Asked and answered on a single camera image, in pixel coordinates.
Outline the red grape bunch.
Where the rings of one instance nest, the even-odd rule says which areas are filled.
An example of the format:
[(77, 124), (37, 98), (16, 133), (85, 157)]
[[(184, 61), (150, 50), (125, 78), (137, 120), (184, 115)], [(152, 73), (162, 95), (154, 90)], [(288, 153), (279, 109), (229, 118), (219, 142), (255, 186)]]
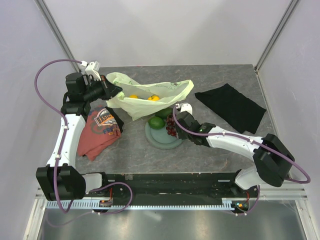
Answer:
[(176, 122), (173, 114), (169, 114), (166, 118), (166, 130), (168, 135), (177, 138)]

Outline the green avocado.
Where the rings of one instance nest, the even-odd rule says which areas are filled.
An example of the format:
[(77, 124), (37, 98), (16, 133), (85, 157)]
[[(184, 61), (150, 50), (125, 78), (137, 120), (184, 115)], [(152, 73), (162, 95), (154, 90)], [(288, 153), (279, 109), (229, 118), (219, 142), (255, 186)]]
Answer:
[(167, 108), (164, 108), (164, 109), (156, 112), (155, 116), (159, 117), (161, 119), (167, 119), (167, 117), (169, 115), (171, 115), (172, 113), (173, 113), (173, 108), (172, 107), (167, 107)]

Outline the yellow lemon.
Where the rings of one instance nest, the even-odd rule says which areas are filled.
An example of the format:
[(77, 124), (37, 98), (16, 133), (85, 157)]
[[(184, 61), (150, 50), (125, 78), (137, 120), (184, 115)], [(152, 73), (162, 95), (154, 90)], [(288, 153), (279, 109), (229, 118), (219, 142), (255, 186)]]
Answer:
[(135, 95), (135, 94), (132, 94), (132, 95), (130, 95), (129, 97), (132, 98), (132, 99), (138, 99), (138, 98), (139, 98), (139, 97), (138, 97), (137, 95)]

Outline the green lime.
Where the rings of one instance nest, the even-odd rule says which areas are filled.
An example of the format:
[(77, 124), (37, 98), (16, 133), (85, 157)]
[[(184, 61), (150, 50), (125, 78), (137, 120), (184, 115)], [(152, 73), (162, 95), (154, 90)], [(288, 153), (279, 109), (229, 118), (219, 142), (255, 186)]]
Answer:
[(165, 121), (158, 116), (152, 116), (147, 122), (149, 127), (154, 130), (160, 130), (166, 125)]

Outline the light green plastic bag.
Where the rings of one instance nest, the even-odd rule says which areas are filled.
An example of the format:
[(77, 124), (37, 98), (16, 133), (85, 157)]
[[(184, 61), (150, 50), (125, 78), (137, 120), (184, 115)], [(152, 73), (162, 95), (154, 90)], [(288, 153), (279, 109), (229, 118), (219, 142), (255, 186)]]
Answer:
[[(194, 83), (190, 79), (179, 82), (140, 84), (120, 72), (109, 73), (106, 77), (111, 83), (123, 89), (106, 102), (107, 106), (124, 110), (134, 121), (184, 101), (194, 88)], [(138, 99), (130, 98), (130, 95), (137, 95)], [(148, 100), (153, 95), (159, 96), (160, 100)]]

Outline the yellow pear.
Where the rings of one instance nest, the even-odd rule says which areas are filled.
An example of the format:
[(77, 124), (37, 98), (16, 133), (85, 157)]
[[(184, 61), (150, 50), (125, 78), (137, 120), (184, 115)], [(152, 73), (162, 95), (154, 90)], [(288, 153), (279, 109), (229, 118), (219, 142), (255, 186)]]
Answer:
[(159, 101), (160, 97), (158, 95), (152, 95), (148, 98), (149, 101)]

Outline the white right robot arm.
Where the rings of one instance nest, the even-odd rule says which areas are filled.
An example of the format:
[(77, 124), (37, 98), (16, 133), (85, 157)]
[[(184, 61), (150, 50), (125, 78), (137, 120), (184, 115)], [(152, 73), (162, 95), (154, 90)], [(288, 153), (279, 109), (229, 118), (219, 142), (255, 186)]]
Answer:
[(174, 113), (177, 135), (198, 146), (223, 149), (246, 157), (254, 166), (235, 173), (229, 191), (235, 197), (242, 196), (249, 188), (260, 184), (281, 187), (288, 177), (292, 164), (279, 154), (294, 161), (293, 155), (274, 134), (265, 137), (248, 136), (225, 130), (212, 123), (200, 124), (187, 111)]

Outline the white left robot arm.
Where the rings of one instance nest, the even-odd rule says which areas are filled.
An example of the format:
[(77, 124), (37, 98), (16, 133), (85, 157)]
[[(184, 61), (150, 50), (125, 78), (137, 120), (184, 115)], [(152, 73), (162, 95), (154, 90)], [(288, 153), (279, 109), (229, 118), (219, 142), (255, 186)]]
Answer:
[(106, 196), (110, 185), (103, 180), (102, 173), (91, 173), (88, 177), (75, 169), (76, 153), (81, 133), (85, 128), (91, 103), (110, 100), (122, 92), (122, 88), (102, 75), (100, 81), (79, 72), (65, 77), (67, 92), (63, 96), (60, 131), (53, 153), (46, 166), (36, 170), (36, 179), (48, 201), (80, 200), (89, 191), (86, 181), (91, 180), (92, 191), (99, 197)]

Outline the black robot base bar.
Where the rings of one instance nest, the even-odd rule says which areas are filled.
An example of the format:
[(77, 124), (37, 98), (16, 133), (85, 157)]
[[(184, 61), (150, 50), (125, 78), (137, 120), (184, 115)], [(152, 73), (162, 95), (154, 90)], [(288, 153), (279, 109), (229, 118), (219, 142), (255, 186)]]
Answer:
[(128, 173), (106, 174), (92, 172), (83, 174), (86, 187), (84, 196), (105, 197), (112, 189), (112, 196), (118, 193), (113, 184), (127, 184), (135, 196), (159, 196), (186, 194), (221, 198), (255, 198), (258, 187), (254, 185), (243, 190), (235, 183), (235, 172), (222, 173)]

